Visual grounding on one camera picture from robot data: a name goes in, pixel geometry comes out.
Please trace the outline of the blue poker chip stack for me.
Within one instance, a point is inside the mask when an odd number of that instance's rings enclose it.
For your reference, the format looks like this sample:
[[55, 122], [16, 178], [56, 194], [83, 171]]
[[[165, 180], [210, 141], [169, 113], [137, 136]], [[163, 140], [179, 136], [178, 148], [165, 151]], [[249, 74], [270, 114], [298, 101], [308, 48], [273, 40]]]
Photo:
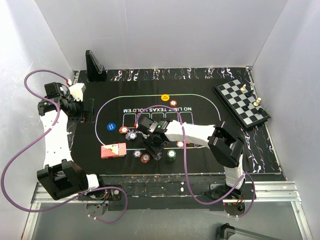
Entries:
[[159, 154], [156, 155], [154, 160], [159, 161], [161, 158], [162, 158], [162, 153], [159, 153]]

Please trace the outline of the red poker chip stack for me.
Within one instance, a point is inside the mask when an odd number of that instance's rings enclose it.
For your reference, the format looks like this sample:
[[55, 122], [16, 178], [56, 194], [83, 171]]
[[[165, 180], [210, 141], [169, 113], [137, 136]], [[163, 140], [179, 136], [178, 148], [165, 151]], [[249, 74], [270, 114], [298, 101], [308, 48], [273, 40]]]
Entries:
[[151, 156], [149, 154], [145, 153], [141, 156], [140, 160], [142, 163], [146, 164], [150, 161], [150, 159], [151, 159]]

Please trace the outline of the red chips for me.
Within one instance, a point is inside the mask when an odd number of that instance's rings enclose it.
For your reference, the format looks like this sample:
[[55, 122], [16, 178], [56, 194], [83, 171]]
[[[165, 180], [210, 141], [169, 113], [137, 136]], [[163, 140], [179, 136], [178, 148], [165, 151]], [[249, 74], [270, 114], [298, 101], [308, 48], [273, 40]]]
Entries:
[[171, 100], [171, 101], [169, 102], [169, 104], [170, 104], [171, 107], [176, 107], [177, 104], [178, 104], [178, 102], [173, 99], [173, 100]]
[[176, 145], [177, 145], [177, 147], [178, 148], [184, 148], [184, 147], [187, 147], [188, 145], [190, 145], [191, 143], [190, 142], [186, 142], [186, 143], [184, 143], [183, 141], [177, 141], [177, 143], [176, 143]]
[[122, 126], [119, 128], [120, 134], [127, 134], [129, 132], [129, 128], [127, 126]]

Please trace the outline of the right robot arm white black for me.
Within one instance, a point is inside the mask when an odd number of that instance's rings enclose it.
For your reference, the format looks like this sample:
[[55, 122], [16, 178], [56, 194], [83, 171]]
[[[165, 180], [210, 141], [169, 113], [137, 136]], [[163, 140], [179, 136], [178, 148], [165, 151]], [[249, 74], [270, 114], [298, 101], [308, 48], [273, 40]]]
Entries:
[[143, 117], [135, 125], [142, 132], [142, 145], [156, 158], [170, 142], [181, 141], [206, 147], [224, 167], [227, 195], [237, 199], [245, 192], [243, 174], [244, 138], [225, 121], [216, 125], [195, 125], [166, 118], [160, 121]]

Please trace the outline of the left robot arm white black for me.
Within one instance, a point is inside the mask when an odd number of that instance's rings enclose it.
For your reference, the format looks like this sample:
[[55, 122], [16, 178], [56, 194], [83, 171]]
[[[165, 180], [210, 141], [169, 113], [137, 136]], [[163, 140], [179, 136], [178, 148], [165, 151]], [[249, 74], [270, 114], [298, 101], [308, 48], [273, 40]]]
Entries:
[[84, 100], [84, 83], [65, 87], [58, 82], [44, 86], [46, 96], [38, 105], [45, 131], [45, 159], [37, 179], [54, 200], [89, 191], [95, 200], [106, 196], [106, 187], [96, 174], [86, 174], [71, 156], [67, 126], [69, 123], [92, 122], [94, 100]]

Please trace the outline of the green poker chip stack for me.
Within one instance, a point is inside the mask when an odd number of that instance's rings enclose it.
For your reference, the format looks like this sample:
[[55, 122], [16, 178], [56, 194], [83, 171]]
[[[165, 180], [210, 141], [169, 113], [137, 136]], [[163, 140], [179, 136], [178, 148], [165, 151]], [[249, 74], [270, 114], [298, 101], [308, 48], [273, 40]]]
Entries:
[[170, 149], [167, 152], [167, 161], [168, 162], [173, 162], [173, 161], [175, 161], [175, 159], [176, 159], [176, 151], [173, 150], [173, 149]]

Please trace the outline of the black card shoe holder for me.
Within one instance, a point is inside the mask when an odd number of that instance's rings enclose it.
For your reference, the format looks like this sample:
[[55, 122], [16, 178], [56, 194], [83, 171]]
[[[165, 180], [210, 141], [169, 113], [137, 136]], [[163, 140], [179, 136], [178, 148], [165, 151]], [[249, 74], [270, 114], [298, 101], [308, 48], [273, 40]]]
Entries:
[[97, 60], [92, 50], [85, 51], [86, 71], [89, 82], [105, 82], [107, 80], [107, 70]]

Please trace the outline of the blue round blind button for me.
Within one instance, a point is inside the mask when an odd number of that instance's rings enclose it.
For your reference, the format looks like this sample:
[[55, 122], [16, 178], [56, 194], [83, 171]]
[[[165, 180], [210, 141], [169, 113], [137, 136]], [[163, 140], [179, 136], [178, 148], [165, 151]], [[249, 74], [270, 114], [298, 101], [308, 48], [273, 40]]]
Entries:
[[116, 129], [116, 124], [113, 123], [113, 122], [110, 122], [110, 123], [107, 124], [106, 129], [107, 129], [108, 131], [110, 131], [110, 132], [111, 132], [111, 131], [114, 131], [114, 130]]

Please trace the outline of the black poker felt mat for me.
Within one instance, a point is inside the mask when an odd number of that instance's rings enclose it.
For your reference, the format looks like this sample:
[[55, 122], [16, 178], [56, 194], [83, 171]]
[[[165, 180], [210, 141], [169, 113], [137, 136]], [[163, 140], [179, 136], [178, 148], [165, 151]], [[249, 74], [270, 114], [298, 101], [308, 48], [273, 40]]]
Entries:
[[94, 123], [76, 126], [71, 156], [87, 174], [223, 172], [246, 153], [240, 125], [210, 79], [88, 82]]

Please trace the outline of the red playing card deck box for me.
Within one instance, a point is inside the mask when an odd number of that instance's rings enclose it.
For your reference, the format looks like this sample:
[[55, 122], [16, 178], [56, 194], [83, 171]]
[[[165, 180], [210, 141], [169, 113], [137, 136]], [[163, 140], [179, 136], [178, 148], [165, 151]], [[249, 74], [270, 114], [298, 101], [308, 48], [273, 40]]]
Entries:
[[127, 144], [124, 142], [102, 145], [100, 148], [101, 159], [124, 157], [126, 154]]

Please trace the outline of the yellow round blind button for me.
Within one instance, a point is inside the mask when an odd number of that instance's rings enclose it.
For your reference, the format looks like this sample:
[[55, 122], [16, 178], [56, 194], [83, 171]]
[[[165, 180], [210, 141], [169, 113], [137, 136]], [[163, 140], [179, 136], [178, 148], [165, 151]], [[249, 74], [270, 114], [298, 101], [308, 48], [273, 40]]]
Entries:
[[167, 102], [170, 99], [170, 96], [168, 94], [163, 94], [160, 98], [162, 101]]

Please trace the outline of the black silver chess board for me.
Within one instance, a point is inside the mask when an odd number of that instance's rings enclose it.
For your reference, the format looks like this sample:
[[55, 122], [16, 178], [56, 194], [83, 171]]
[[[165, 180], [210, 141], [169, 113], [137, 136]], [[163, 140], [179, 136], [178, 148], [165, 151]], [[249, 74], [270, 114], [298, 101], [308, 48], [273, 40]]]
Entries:
[[[250, 130], [264, 124], [271, 116], [260, 104], [258, 106], [253, 105], [257, 99], [254, 93], [248, 96], [248, 92], [252, 90], [247, 88], [247, 85], [246, 90], [241, 91], [241, 87], [244, 84], [244, 82], [238, 79], [233, 79], [218, 84], [213, 89], [240, 126], [244, 130]], [[245, 105], [249, 105], [248, 110], [243, 109]]]

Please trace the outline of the black chess pawn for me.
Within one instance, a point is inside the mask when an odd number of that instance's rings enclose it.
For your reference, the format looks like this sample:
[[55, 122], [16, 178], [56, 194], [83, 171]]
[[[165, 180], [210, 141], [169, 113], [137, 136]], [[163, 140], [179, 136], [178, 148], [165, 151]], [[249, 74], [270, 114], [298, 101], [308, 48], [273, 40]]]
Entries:
[[244, 109], [245, 111], [247, 111], [247, 110], [249, 109], [249, 104], [245, 105], [245, 106], [243, 107], [243, 109]]

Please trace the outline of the black chess piece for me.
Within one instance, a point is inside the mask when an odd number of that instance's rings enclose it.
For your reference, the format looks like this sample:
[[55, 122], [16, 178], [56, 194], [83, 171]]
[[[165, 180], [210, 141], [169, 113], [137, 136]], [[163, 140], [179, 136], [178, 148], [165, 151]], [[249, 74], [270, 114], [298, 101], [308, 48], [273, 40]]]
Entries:
[[250, 96], [252, 96], [253, 95], [253, 93], [254, 93], [254, 91], [253, 90], [251, 90], [250, 92], [248, 92], [248, 96], [250, 97]]

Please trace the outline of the black case bottom corner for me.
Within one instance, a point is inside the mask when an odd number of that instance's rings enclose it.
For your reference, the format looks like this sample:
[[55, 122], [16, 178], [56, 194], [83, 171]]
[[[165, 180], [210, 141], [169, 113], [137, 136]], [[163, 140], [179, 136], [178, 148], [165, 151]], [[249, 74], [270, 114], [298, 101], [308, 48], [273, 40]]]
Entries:
[[277, 238], [237, 228], [229, 223], [220, 225], [216, 229], [216, 240], [276, 240]]

